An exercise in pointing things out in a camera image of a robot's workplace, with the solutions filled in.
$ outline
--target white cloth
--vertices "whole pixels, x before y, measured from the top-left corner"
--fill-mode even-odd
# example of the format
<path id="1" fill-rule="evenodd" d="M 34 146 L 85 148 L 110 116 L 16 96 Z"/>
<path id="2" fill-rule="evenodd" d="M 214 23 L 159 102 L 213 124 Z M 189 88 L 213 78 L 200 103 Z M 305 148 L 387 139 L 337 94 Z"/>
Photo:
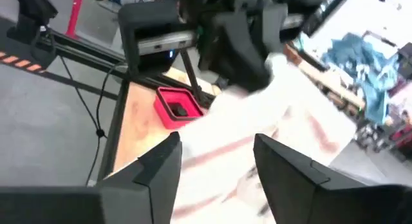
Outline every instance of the white cloth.
<path id="1" fill-rule="evenodd" d="M 224 91 L 208 115 L 179 130 L 183 166 L 172 223 L 274 222 L 270 212 L 257 216 L 266 198 L 258 178 L 245 176 L 254 167 L 256 133 L 324 165 L 350 142 L 355 124 L 295 66 L 285 59 L 274 65 L 269 87 L 247 97 Z"/>

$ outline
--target clutter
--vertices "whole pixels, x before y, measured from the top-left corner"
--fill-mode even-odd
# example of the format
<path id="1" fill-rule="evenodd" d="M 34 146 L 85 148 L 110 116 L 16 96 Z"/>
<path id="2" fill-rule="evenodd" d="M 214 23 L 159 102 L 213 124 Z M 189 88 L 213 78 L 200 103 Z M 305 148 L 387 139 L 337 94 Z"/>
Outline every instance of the clutter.
<path id="1" fill-rule="evenodd" d="M 402 89 L 391 97 L 390 105 L 394 116 L 412 115 L 412 82 L 407 82 Z"/>
<path id="2" fill-rule="evenodd" d="M 371 43 L 352 33 L 332 42 L 332 48 L 322 60 L 340 67 L 355 79 L 365 94 L 365 117 L 376 124 L 384 124 L 389 101 L 387 90 L 397 83 L 398 55 L 387 59 Z"/>

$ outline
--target gray floor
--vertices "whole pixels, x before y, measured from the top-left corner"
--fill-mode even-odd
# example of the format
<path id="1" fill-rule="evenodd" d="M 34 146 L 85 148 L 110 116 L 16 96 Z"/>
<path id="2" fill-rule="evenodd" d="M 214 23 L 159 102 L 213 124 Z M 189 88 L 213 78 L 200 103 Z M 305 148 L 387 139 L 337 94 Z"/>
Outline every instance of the gray floor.
<path id="1" fill-rule="evenodd" d="M 52 28 L 65 32 L 72 0 L 52 1 L 60 12 Z M 16 12 L 14 1 L 0 0 L 0 15 L 13 20 Z M 109 48 L 117 30 L 115 17 L 96 2 L 84 0 L 78 35 Z M 194 51 L 190 55 L 198 58 Z M 76 80 L 101 87 L 103 73 L 67 61 Z M 181 58 L 174 66 L 183 69 Z M 60 59 L 48 70 L 67 77 Z M 74 89 L 1 64 L 0 71 L 0 185 L 84 185 L 97 137 Z M 201 77 L 209 82 L 216 79 L 211 74 Z M 117 93 L 119 84 L 109 79 L 106 89 Z M 97 96 L 84 91 L 82 94 L 94 114 Z M 100 115 L 105 130 L 109 129 L 114 107 L 115 101 L 103 100 Z M 350 144 L 332 167 L 379 183 L 412 185 L 409 163 L 400 163 L 387 152 L 362 151 L 355 144 Z"/>

